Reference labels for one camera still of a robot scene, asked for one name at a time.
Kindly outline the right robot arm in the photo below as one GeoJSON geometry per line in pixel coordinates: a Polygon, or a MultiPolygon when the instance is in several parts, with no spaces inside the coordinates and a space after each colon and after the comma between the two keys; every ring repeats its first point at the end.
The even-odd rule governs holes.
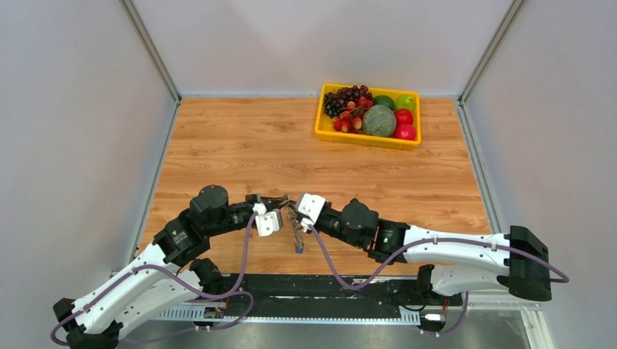
{"type": "Polygon", "coordinates": [[[548,247],[524,226],[487,235],[429,230],[383,219],[355,198],[338,211],[312,194],[302,198],[295,211],[305,232],[323,233],[361,249],[382,268],[396,262],[420,264],[415,293],[424,303],[493,289],[529,301],[552,299],[548,247]]]}

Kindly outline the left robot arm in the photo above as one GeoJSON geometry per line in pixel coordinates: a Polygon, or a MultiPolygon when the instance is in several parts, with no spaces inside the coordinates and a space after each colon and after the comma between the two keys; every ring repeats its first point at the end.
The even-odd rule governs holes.
{"type": "Polygon", "coordinates": [[[260,236],[279,231],[283,226],[280,209],[289,202],[288,196],[248,194],[244,201],[232,204],[224,187],[204,187],[116,275],[80,298],[57,301],[51,340],[68,348],[116,348],[145,321],[182,302],[241,295],[248,243],[243,243],[241,270],[226,292],[222,292],[220,271],[202,254],[210,249],[212,237],[224,233],[244,229],[248,238],[253,228],[260,236]]]}

